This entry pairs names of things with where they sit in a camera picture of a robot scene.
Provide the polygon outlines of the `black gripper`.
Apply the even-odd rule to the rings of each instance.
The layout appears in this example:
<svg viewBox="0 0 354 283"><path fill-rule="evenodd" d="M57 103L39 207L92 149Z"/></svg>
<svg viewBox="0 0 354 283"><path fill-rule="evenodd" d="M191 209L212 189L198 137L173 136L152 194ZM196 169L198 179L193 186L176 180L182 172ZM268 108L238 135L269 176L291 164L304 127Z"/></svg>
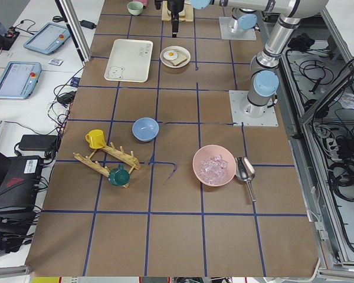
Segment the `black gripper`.
<svg viewBox="0 0 354 283"><path fill-rule="evenodd" d="M155 8L161 9L163 0L154 0ZM179 13L183 11L184 0L166 0L167 9L171 12L172 37L176 38L179 30Z"/></svg>

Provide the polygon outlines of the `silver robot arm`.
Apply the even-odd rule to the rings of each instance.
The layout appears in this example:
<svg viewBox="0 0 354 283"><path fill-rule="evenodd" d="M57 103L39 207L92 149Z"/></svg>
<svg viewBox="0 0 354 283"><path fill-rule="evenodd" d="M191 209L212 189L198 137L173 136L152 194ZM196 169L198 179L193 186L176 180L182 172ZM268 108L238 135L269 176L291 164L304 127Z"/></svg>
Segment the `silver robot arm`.
<svg viewBox="0 0 354 283"><path fill-rule="evenodd" d="M172 25L172 37L176 38L181 20L180 13L185 11L187 19L187 9L205 9L208 5L213 5L214 1L154 1L157 10L162 9L164 21L170 21ZM258 18L256 10L245 8L232 8L230 17L219 17L219 27L223 40L246 40L255 41L255 30Z"/></svg>
<svg viewBox="0 0 354 283"><path fill-rule="evenodd" d="M262 117L272 95L278 89L279 79L274 70L291 35L304 18L323 10L327 1L191 1L195 9L208 5L279 13L278 20L262 51L251 61L251 87L240 102L240 109L251 118Z"/></svg>

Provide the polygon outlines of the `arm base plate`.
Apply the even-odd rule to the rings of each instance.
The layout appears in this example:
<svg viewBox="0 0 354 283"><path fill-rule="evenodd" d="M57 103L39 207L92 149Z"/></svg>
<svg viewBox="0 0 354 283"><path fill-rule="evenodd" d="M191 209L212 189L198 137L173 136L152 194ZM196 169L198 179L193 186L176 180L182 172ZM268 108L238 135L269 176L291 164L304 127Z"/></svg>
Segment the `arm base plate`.
<svg viewBox="0 0 354 283"><path fill-rule="evenodd" d="M255 26L257 16L254 14L243 15L238 19L232 17L219 17L221 38L224 40L255 41Z"/></svg>
<svg viewBox="0 0 354 283"><path fill-rule="evenodd" d="M272 99L266 106L254 106L248 101L248 91L230 90L229 99L233 126L278 127Z"/></svg>

